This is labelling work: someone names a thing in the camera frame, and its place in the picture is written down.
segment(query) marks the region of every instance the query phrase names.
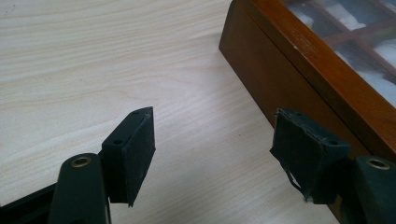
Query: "brown wooden box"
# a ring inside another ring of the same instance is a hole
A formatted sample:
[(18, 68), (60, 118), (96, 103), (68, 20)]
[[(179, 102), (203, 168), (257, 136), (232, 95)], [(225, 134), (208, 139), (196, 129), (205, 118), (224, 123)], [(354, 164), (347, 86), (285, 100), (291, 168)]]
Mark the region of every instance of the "brown wooden box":
[(233, 0), (219, 49), (273, 125), (278, 107), (300, 110), (352, 157), (396, 161), (396, 109), (279, 0)]

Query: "light wood surface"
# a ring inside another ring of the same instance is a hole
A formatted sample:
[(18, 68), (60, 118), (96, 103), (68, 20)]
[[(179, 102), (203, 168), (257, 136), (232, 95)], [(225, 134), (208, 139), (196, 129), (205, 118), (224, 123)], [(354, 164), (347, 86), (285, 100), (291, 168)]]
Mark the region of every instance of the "light wood surface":
[(154, 107), (157, 151), (113, 223), (336, 223), (270, 155), (273, 129), (218, 50), (231, 1), (1, 1), (0, 204)]

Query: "table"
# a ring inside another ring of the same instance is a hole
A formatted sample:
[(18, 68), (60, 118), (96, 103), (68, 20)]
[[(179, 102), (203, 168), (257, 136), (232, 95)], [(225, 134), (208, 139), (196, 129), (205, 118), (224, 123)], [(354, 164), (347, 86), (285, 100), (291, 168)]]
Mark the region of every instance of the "table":
[(157, 151), (113, 223), (336, 223), (288, 182), (218, 50), (230, 2), (1, 1), (0, 204), (56, 182), (152, 105)]

